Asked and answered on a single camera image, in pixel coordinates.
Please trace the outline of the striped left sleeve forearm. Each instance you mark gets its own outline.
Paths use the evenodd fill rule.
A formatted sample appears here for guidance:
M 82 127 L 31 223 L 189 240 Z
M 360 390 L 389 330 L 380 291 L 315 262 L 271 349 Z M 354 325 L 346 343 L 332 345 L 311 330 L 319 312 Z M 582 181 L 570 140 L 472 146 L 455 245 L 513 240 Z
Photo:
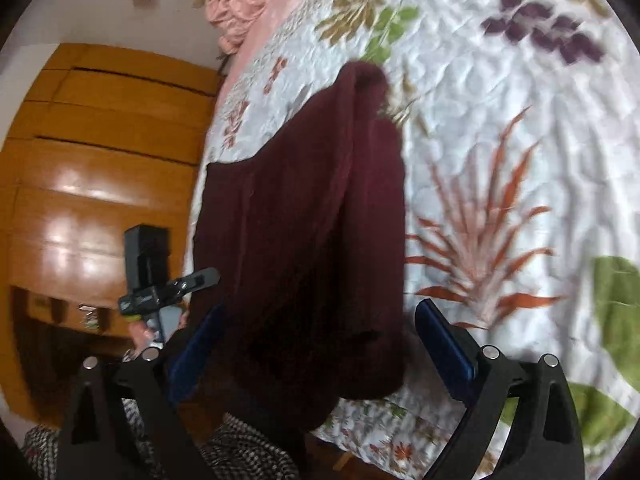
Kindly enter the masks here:
M 298 479 L 298 467 L 284 448 L 258 429 L 225 414 L 213 437 L 194 443 L 184 429 L 160 429 L 135 400 L 122 401 L 132 440 L 152 479 Z

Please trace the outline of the left hand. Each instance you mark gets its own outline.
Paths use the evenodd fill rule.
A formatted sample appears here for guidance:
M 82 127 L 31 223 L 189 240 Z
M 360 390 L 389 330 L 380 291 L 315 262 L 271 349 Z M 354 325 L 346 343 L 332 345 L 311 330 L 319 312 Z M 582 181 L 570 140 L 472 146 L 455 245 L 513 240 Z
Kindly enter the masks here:
M 124 316 L 122 319 L 127 323 L 128 333 L 132 340 L 132 347 L 122 357 L 125 362 L 132 361 L 146 348 L 158 346 L 158 342 L 155 340 L 155 330 L 152 330 L 141 316 Z M 160 320 L 168 323 L 165 341 L 168 341 L 179 330 L 186 328 L 188 319 L 188 309 L 163 308 L 160 310 Z

